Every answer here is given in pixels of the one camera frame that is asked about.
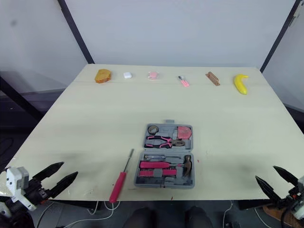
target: screwdriver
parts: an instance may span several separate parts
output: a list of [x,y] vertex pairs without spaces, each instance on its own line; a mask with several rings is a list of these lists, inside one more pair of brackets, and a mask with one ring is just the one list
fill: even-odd
[[178,166],[178,167],[184,167],[184,164],[173,164],[168,162],[162,162],[162,161],[141,161],[139,164],[139,167],[141,169],[166,169],[171,166]]
[[130,158],[132,157],[133,151],[134,151],[134,149],[131,150],[128,161],[125,165],[125,168],[124,168],[123,172],[120,172],[119,177],[118,177],[118,179],[115,183],[115,186],[112,190],[112,193],[111,193],[111,196],[110,196],[110,199],[109,199],[110,203],[116,203],[117,202],[117,198],[118,198],[119,193],[121,192],[121,190],[123,188],[124,180],[125,180],[125,177],[127,175],[125,170],[127,169],[127,166],[128,166]]

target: pink pliers handle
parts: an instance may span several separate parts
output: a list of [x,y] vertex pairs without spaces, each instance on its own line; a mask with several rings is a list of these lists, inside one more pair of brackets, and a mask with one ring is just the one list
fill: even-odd
[[170,137],[165,137],[165,136],[160,136],[160,135],[153,135],[153,136],[147,136],[147,140],[153,140],[153,139],[158,139],[158,140],[163,140],[166,141],[166,143],[160,144],[160,145],[151,145],[151,144],[145,144],[146,148],[171,148],[172,147],[172,138]]

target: cable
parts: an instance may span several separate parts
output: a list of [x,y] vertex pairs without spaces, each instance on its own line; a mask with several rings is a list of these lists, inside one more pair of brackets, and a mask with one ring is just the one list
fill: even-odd
[[104,219],[108,219],[108,218],[110,218],[112,215],[113,215],[113,213],[114,213],[114,204],[112,204],[112,209],[111,209],[111,214],[108,216],[108,217],[105,217],[105,218],[96,218],[96,219],[82,219],[82,220],[78,220],[78,221],[75,221],[75,222],[72,222],[72,223],[70,223],[70,224],[68,224],[67,226],[65,226],[65,227],[63,227],[63,228],[67,228],[67,227],[69,227],[69,226],[71,226],[71,225],[74,225],[75,223],[78,223],[78,222],[82,222],[82,221],[98,221],[98,220],[104,220]]
[[48,205],[47,208],[45,208],[44,211],[41,213],[41,215],[40,215],[40,217],[39,217],[39,219],[38,219],[36,228],[39,227],[40,221],[42,220],[42,217],[43,217],[44,213],[45,213],[53,204],[54,204],[54,203],[51,203],[50,205]]
[[230,200],[230,207],[229,207],[227,210],[225,210],[225,212],[224,212],[224,217],[223,217],[223,228],[225,228],[225,216],[226,216],[226,213],[227,213],[227,211],[231,210],[232,205],[233,205],[232,200]]
[[0,154],[0,156],[2,156],[2,155],[4,155],[5,153],[6,153],[6,151],[8,150],[8,149],[10,149],[12,146],[13,146],[13,144],[14,144],[14,139],[13,138],[5,138],[5,139],[2,139],[1,140],[1,142],[0,142],[0,144],[2,144],[3,142],[5,142],[5,141],[7,141],[7,140],[10,140],[10,145]]
[[288,207],[284,210],[284,212],[281,215],[281,227],[284,228],[284,220],[285,216],[288,212],[291,211],[292,208],[294,208],[298,204],[298,201],[296,200],[295,202],[291,203],[288,205]]
[[[89,212],[90,215],[94,215],[94,214],[96,213],[97,207],[98,207],[98,203],[99,203],[99,201],[97,201],[96,206],[95,206],[95,210],[94,210],[93,213],[92,213],[89,209],[87,209],[87,211]],[[119,205],[120,205],[120,201],[118,202],[117,206],[116,206],[114,209],[111,209],[111,208],[108,208],[108,206],[106,205],[106,203],[105,203],[105,201],[104,201],[104,206],[105,206],[105,208],[107,208],[108,210],[115,210],[115,209],[118,208]]]
[[105,201],[104,201],[104,206],[105,206],[105,208],[107,208],[108,210],[115,210],[115,209],[117,209],[118,206],[119,206],[119,204],[120,204],[120,201],[118,202],[117,206],[116,206],[114,209],[111,209],[111,208],[108,208],[108,206],[106,205],[106,203],[105,203]]
[[260,217],[260,215],[258,214],[256,208],[255,208],[255,212],[256,212],[256,215],[258,216],[258,218],[261,220],[261,222],[262,222],[265,226],[267,226],[268,228],[272,228],[272,227],[270,227],[269,225],[267,225],[267,224],[261,219],[261,217]]
[[89,210],[89,209],[87,209],[87,211],[89,212],[89,214],[90,214],[90,215],[94,215],[94,214],[96,213],[96,211],[97,211],[97,207],[98,207],[98,203],[99,203],[99,201],[97,201],[97,203],[96,203],[96,207],[95,207],[95,210],[94,210],[94,212],[93,212],[93,213],[91,213],[91,212],[90,212],[90,210]]

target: red screwdriver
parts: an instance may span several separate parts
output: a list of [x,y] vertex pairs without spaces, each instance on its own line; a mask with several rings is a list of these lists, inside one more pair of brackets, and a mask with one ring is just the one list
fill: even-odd
[[121,192],[121,190],[123,188],[123,185],[124,185],[124,179],[127,175],[125,170],[127,169],[127,166],[128,166],[130,158],[132,157],[133,151],[134,151],[134,149],[131,150],[128,161],[125,165],[125,168],[124,168],[123,172],[120,172],[119,177],[118,177],[118,179],[115,183],[115,186],[112,190],[112,194],[111,194],[110,199],[109,199],[110,203],[116,203],[117,202],[119,193]]

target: yellow banana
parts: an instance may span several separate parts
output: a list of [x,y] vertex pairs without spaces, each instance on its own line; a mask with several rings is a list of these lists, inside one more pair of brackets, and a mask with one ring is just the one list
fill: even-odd
[[242,78],[247,78],[247,75],[237,75],[234,77],[234,84],[241,94],[247,94],[247,89],[242,82]]

